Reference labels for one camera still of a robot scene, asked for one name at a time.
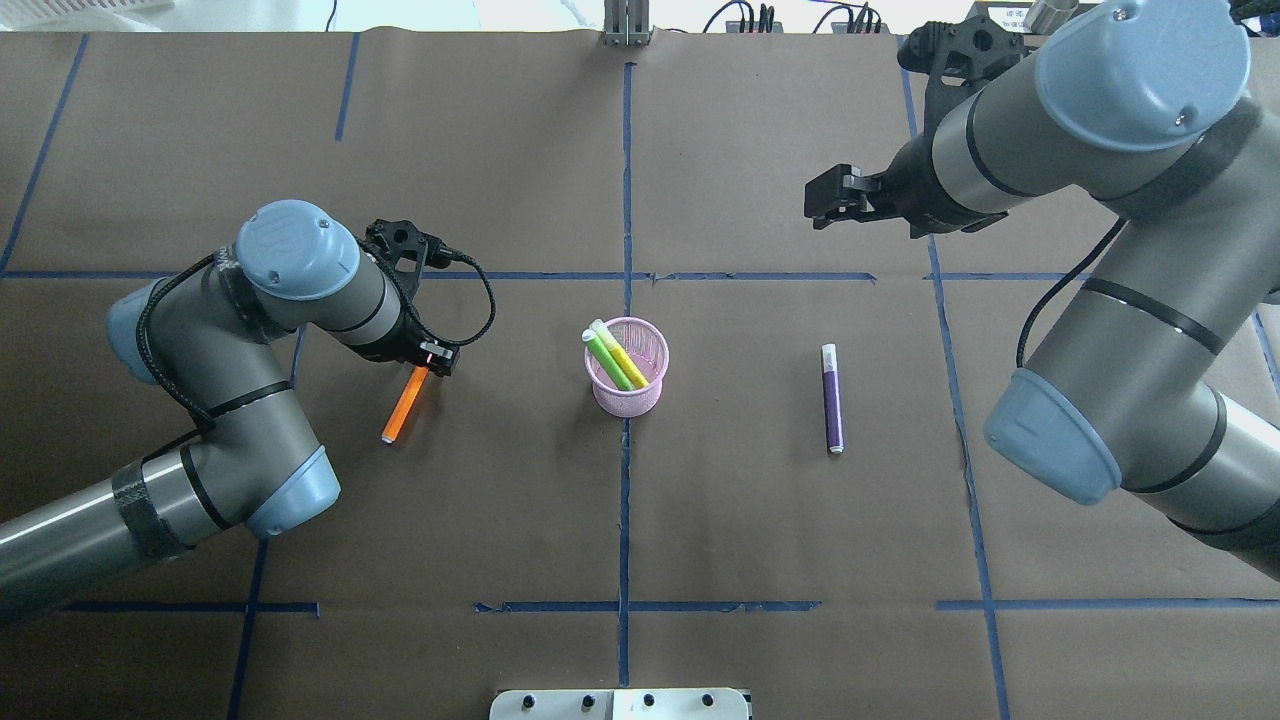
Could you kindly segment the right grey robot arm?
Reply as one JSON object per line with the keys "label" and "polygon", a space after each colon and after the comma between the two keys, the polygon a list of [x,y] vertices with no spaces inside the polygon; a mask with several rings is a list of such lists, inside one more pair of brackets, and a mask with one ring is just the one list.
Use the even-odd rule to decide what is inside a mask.
{"label": "right grey robot arm", "polygon": [[1247,91],[1247,1],[1105,1],[1028,47],[980,15],[899,50],[924,74],[923,131],[888,168],[805,187],[815,229],[904,219],[977,232],[1078,187],[1116,217],[1033,352],[1019,348],[988,445],[1078,503],[1124,489],[1211,548],[1277,577],[1279,436],[1204,380],[1277,302],[1277,117]]}

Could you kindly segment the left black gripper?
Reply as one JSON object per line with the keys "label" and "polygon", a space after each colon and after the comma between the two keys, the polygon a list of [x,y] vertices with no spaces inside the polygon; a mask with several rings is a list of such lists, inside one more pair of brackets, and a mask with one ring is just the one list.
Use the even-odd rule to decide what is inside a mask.
{"label": "left black gripper", "polygon": [[461,346],[431,333],[394,290],[385,290],[375,313],[349,332],[349,348],[374,363],[408,363],[440,378],[453,374]]}

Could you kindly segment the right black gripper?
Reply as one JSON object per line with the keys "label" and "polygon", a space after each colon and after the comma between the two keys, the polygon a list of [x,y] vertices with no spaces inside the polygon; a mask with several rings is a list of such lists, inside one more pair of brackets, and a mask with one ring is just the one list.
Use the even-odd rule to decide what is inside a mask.
{"label": "right black gripper", "polygon": [[865,176],[859,167],[837,164],[805,184],[805,206],[814,231],[840,222],[904,219],[910,236],[978,232],[1001,222],[1006,211],[979,213],[963,206],[941,184],[932,158],[932,135],[905,143],[890,167]]}

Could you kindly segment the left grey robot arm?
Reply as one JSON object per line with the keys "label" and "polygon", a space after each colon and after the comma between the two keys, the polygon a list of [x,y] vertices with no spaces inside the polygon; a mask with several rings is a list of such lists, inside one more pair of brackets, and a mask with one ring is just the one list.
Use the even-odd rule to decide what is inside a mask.
{"label": "left grey robot arm", "polygon": [[315,325],[374,363],[453,370],[461,342],[426,328],[424,268],[474,260],[411,222],[353,234],[321,208],[261,206],[236,241],[116,301],[108,338],[191,433],[3,524],[3,624],[168,562],[236,527],[268,539],[325,512],[340,483],[273,343]]}

